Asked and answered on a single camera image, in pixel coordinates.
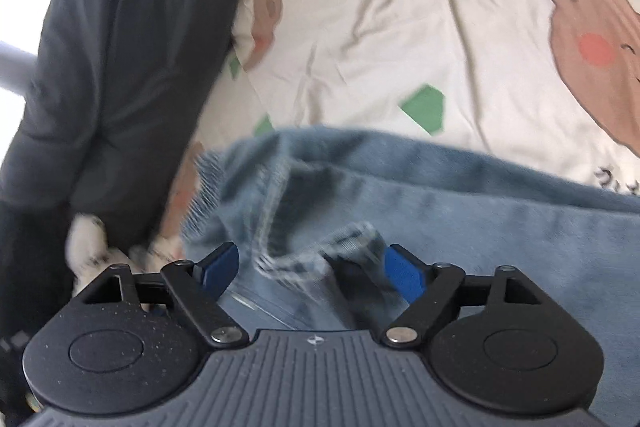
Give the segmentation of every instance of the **gray ribbed plate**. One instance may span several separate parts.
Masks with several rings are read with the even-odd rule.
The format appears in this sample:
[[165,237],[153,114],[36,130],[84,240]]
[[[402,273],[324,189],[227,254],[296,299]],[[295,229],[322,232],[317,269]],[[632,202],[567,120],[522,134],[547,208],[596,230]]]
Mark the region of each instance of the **gray ribbed plate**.
[[47,409],[30,427],[602,427],[588,413],[539,420],[492,416],[441,389],[415,354],[367,331],[262,331],[219,351],[182,394],[121,419]]

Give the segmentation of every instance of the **brown bear face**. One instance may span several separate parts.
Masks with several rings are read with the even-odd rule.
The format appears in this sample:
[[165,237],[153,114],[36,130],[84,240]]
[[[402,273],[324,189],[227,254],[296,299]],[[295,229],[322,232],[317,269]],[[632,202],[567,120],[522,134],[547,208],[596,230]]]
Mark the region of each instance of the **brown bear face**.
[[552,0],[551,51],[596,123],[640,156],[640,14],[627,0]]

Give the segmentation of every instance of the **bed sheet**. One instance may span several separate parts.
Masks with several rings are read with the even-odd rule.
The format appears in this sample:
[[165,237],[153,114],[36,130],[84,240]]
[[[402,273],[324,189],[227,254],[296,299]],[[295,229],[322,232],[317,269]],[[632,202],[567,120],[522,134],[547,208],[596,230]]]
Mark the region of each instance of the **bed sheet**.
[[241,0],[196,140],[375,128],[640,193],[638,10],[640,0]]

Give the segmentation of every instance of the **red cheek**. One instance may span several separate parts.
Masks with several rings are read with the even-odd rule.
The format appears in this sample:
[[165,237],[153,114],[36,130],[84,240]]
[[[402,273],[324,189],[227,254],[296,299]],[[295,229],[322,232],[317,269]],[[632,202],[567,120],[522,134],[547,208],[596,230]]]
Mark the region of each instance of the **red cheek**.
[[578,40],[578,49],[584,60],[592,66],[609,66],[616,59],[613,46],[597,33],[585,33],[581,36]]

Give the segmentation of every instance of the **light blue-gray cloth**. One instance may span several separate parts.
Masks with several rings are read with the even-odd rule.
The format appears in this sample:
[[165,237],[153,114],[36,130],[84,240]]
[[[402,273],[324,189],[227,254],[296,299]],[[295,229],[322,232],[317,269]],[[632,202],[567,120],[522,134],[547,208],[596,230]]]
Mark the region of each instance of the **light blue-gray cloth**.
[[284,130],[199,162],[184,228],[199,261],[241,253],[221,304],[248,329],[381,328],[406,304],[385,245],[492,275],[512,264],[590,331],[605,353],[592,411],[640,419],[640,199],[490,156],[360,130]]

